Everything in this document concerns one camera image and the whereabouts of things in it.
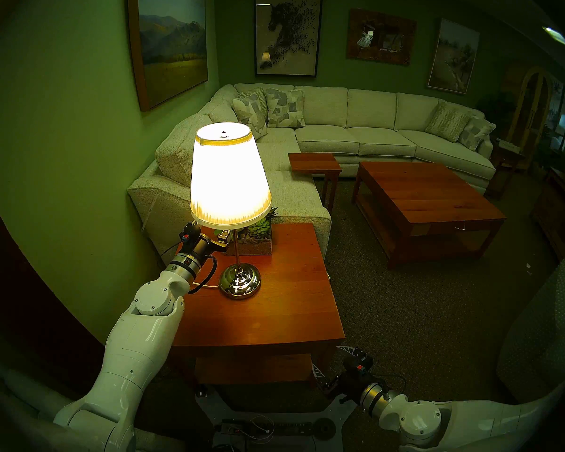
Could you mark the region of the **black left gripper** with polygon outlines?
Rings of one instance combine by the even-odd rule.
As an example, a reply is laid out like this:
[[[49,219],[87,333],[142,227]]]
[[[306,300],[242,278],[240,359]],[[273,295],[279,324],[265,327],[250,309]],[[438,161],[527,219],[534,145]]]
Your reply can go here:
[[[181,254],[191,255],[199,263],[205,263],[215,252],[225,252],[231,242],[231,230],[217,230],[217,240],[212,240],[201,232],[196,222],[188,222],[181,231]]]

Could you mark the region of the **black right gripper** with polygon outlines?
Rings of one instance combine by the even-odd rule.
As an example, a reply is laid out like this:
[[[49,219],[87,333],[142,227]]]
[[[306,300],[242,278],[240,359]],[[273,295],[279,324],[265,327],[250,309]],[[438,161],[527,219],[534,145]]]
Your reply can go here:
[[[359,353],[358,347],[338,345],[336,349],[346,353],[343,359],[344,371],[328,380],[323,372],[314,364],[311,371],[317,386],[324,395],[333,400],[339,395],[341,403],[353,401],[359,403],[363,391],[374,382],[370,369],[374,366],[374,359],[368,353]]]

